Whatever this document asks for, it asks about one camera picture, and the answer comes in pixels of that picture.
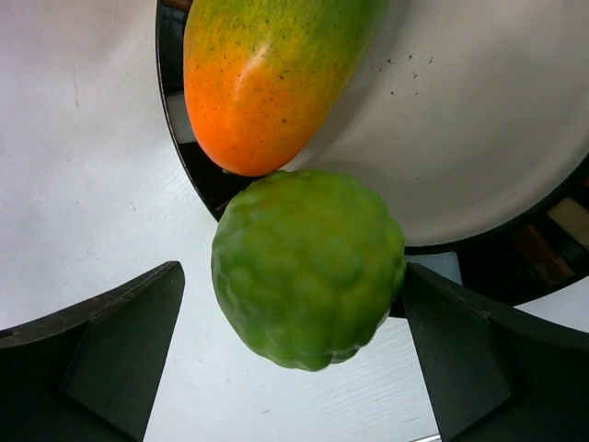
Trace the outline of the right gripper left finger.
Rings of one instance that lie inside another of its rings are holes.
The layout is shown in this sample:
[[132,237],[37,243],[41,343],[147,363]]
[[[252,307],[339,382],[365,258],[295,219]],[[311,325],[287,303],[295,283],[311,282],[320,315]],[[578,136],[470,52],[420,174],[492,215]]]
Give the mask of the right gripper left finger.
[[141,441],[183,297],[179,262],[1,332],[4,441]]

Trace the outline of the orange green fake mango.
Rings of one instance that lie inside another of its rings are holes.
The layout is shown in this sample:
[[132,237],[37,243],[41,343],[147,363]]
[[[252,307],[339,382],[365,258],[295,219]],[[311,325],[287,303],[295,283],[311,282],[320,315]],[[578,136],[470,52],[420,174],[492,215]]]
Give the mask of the orange green fake mango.
[[387,12],[385,1],[195,1],[184,97],[213,163],[258,177],[295,158],[327,119]]

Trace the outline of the green fake custard apple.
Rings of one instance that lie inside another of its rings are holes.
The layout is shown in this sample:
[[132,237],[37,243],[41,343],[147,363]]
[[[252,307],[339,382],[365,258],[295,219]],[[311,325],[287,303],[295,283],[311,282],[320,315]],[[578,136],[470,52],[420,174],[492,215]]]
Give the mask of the green fake custard apple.
[[227,205],[211,255],[217,303],[249,350],[319,371],[349,360],[386,320],[406,272],[405,237],[356,178],[278,171]]

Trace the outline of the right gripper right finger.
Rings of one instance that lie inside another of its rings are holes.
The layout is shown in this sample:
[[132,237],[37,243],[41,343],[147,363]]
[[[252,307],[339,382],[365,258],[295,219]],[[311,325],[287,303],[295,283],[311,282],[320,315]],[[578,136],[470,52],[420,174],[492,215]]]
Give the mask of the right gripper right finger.
[[587,440],[587,333],[415,263],[402,302],[443,441]]

